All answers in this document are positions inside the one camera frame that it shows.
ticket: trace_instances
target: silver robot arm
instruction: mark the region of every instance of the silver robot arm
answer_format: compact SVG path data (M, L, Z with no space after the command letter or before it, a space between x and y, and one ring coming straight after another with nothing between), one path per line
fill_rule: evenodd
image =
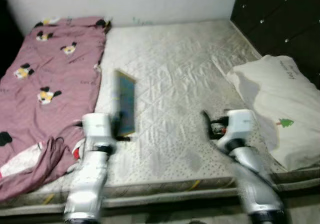
M76 170L66 201L64 220L70 224L99 222L108 159L116 148L109 115L89 113L82 117L82 124L86 142L93 143L93 147Z
M230 110L218 120L203 112L210 140L217 140L219 151L232 159L239 198L253 224L287 224L285 207L275 183L266 172L258 153L246 145L254 114L248 109Z

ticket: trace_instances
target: pink blanket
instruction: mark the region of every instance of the pink blanket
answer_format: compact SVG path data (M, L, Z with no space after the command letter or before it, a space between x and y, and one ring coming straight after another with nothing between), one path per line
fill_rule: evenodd
M0 81L0 201L66 173L94 111L105 47L101 17L38 23Z

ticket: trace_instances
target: white wall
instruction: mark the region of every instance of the white wall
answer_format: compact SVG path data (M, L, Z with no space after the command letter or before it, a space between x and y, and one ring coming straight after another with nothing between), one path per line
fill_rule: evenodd
M101 15L114 26L229 18L235 0L8 0L24 34L48 17Z

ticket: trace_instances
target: pillowcase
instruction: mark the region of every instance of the pillowcase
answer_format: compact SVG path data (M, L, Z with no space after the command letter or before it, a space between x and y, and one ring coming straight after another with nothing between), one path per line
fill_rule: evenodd
M288 171L320 161L320 91L289 56L266 55L226 78L255 112L269 153Z

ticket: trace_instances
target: white mattress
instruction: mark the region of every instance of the white mattress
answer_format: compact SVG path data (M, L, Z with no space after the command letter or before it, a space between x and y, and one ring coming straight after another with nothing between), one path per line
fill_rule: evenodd
M201 110L212 118L224 109L245 104L217 69L256 60L255 50L228 20L162 26L113 28L101 61L102 80L96 112L113 111L113 72L121 69L137 79L136 133L118 142L110 159L105 186L108 206L141 205L236 194L228 160L209 144ZM280 166L267 153L257 129L248 143L262 153L274 172ZM0 216L32 212L53 194L50 204L63 203L74 173L37 191L0 204ZM319 169L283 173L287 189L319 183ZM52 206L50 211L61 211Z

